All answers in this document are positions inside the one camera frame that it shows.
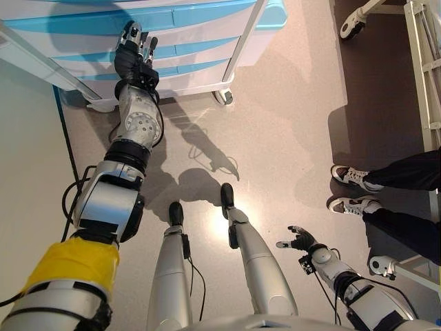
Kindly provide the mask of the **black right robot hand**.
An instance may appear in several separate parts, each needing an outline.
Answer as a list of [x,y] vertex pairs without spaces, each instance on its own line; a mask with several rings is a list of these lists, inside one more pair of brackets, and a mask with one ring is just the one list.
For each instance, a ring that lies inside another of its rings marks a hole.
[[308,252],[311,248],[318,244],[314,236],[304,228],[297,225],[290,225],[287,230],[294,234],[291,241],[278,241],[276,247],[279,249],[295,249]]

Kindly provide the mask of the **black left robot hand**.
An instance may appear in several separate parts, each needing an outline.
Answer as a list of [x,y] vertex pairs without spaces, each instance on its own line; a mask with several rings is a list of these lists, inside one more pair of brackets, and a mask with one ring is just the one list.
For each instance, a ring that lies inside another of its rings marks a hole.
[[155,89],[159,83],[159,74],[153,69],[157,44],[158,39],[150,37],[149,32],[143,32],[140,23],[128,21],[121,33],[114,58],[114,68],[120,78],[145,89]]

